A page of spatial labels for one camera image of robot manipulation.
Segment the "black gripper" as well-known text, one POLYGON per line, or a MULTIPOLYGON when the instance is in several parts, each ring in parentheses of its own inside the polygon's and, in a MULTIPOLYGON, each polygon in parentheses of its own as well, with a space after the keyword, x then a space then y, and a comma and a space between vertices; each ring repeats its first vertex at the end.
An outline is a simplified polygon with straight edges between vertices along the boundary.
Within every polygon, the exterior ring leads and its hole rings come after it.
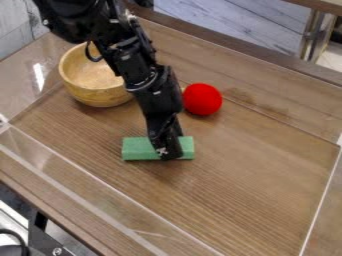
POLYGON ((182 130, 177 114, 182 110, 180 86, 169 66, 156 68, 154 77, 148 82, 126 85, 134 96, 146 124, 146 134, 154 152, 162 161, 182 156, 178 137, 182 130))

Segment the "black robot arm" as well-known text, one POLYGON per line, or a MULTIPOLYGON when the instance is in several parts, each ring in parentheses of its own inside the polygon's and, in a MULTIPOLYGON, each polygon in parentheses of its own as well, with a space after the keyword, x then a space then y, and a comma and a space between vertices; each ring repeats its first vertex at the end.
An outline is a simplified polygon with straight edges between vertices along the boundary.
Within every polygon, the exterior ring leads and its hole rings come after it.
POLYGON ((42 25, 69 43, 94 47, 86 56, 104 61, 137 100, 152 148, 164 160, 182 156, 177 114, 181 91, 173 70, 156 60, 156 50, 122 0, 31 0, 42 25))

